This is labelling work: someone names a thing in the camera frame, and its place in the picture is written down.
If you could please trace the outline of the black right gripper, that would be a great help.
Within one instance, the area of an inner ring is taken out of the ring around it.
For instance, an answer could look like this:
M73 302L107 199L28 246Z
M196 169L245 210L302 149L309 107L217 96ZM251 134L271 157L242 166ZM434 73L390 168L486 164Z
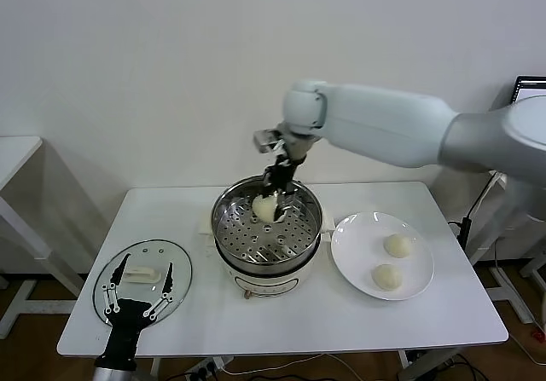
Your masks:
M276 199L274 223L284 220L296 200L298 190L293 187L293 176L298 166L298 163L281 154L276 157L273 165L267 166L264 170L258 192L263 198L274 194Z

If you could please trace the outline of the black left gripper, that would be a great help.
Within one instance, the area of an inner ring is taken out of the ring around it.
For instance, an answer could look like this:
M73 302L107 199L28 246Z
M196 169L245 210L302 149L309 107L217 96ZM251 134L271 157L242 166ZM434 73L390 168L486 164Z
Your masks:
M152 324L149 318L158 318L159 314L173 301L171 295L173 263L169 263L161 297L153 304L126 298L118 300L117 289L130 255L127 253L123 256L113 270L108 284L102 286L104 313L110 321L112 330L104 352L95 360L95 367L136 369L135 356L141 331Z

